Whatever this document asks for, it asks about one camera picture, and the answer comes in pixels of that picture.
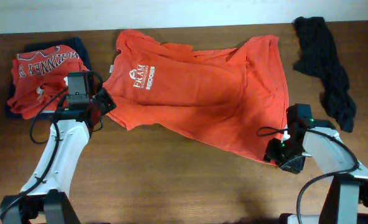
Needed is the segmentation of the orange FRAM t-shirt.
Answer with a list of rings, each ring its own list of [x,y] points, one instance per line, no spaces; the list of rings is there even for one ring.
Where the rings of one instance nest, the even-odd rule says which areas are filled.
[[[126,129],[160,124],[187,138],[262,162],[263,126],[284,128],[289,94],[278,37],[252,37],[239,48],[195,50],[122,31],[104,88]]]

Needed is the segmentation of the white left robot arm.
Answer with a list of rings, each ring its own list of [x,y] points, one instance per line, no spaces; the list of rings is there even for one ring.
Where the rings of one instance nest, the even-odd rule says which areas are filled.
[[[50,134],[35,171],[17,195],[0,204],[0,223],[30,223],[44,214],[46,223],[79,223],[68,195],[80,155],[96,125],[115,109],[110,94],[62,90],[50,117]]]

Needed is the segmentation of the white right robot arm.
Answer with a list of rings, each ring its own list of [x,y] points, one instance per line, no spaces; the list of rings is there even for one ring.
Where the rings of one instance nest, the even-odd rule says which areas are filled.
[[[269,140],[264,160],[299,174],[310,157],[323,173],[302,187],[295,213],[281,214],[277,223],[368,223],[368,168],[342,142],[332,122],[313,118],[306,104],[290,106],[286,120],[283,129],[264,126],[257,131],[259,137],[283,135]],[[306,189],[323,179],[331,185],[321,212],[302,215],[301,199]]]

